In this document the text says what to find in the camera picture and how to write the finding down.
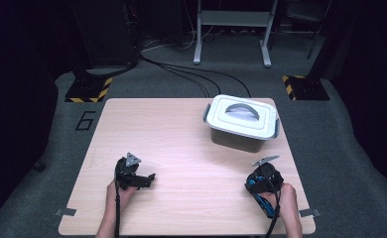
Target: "storage box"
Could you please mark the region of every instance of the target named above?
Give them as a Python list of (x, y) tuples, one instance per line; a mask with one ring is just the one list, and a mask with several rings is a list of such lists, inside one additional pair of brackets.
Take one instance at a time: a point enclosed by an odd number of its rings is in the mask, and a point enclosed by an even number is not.
[(218, 95), (207, 105), (203, 121), (211, 128), (213, 143), (257, 153), (278, 136), (277, 110), (267, 103)]

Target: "gray carpet floor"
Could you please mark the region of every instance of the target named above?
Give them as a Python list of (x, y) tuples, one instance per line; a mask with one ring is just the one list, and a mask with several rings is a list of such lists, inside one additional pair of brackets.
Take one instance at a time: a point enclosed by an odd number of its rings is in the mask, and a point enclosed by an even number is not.
[[(334, 87), (328, 80), (322, 80), (329, 101), (292, 101), (282, 80), (285, 74), (306, 75), (322, 40), (313, 57), (306, 59), (312, 41), (278, 36), (270, 52), (273, 65), (265, 68), (259, 51), (260, 39), (248, 34), (215, 38), (203, 45), (200, 65), (193, 65), (194, 45), (185, 50), (159, 47), (144, 51), (143, 56), (224, 72), (240, 79), (252, 97), (275, 100), (309, 204), (322, 212), (322, 216), (315, 218), (316, 232), (307, 237), (387, 237), (387, 179), (373, 168), (356, 142), (347, 110)], [(222, 94), (248, 97), (245, 88), (230, 77), (199, 74), (212, 79)], [(199, 77), (195, 80), (204, 85), (209, 97), (218, 94), (209, 81)], [(145, 61), (113, 77), (102, 102), (65, 102), (72, 82), (71, 73), (56, 81), (58, 107), (49, 144), (40, 158), (46, 169), (42, 173), (29, 171), (4, 204), (0, 210), (0, 237), (61, 237), (58, 232), (61, 218), (54, 213), (66, 207), (107, 99), (204, 97), (196, 84)], [(93, 124), (88, 131), (75, 131), (84, 111), (95, 111), (89, 114)]]

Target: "stand base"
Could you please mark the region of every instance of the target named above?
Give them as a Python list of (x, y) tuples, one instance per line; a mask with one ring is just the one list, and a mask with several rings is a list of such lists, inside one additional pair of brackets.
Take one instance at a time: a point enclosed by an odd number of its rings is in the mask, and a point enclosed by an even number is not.
[(74, 81), (65, 96), (65, 102), (100, 102), (109, 89), (112, 78), (97, 78), (92, 81), (89, 88), (81, 86)]
[(304, 76), (283, 76), (290, 100), (328, 101), (329, 96), (320, 81), (309, 82)]

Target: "human arm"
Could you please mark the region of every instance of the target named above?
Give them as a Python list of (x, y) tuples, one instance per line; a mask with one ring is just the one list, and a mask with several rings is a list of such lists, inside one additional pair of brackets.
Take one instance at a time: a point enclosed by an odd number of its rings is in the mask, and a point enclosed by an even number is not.
[[(129, 186), (126, 190), (119, 187), (120, 212), (122, 213), (137, 187)], [(114, 180), (107, 186), (106, 204), (103, 218), (96, 238), (113, 238), (116, 225), (116, 187)]]
[[(274, 193), (263, 192), (259, 193), (259, 195), (271, 202), (273, 207), (276, 206), (277, 201)], [(281, 187), (280, 216), (283, 218), (288, 238), (303, 237), (296, 190), (289, 183), (283, 183)]]

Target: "wooden table top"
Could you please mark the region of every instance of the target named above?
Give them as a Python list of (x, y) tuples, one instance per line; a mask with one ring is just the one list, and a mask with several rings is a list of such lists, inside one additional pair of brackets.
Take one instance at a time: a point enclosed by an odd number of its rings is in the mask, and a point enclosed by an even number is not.
[[(252, 98), (275, 106), (269, 98)], [(213, 144), (202, 121), (212, 98), (113, 98), (102, 111), (64, 216), (62, 235), (94, 235), (104, 211), (106, 187), (127, 153), (142, 160), (137, 175), (156, 174), (136, 191), (121, 215), (121, 235), (262, 235), (271, 219), (245, 189), (254, 162), (271, 162), (297, 191), (299, 209), (309, 204), (282, 126), (258, 153)], [(301, 218), (304, 234), (315, 232)], [(284, 234), (282, 219), (273, 234)]]

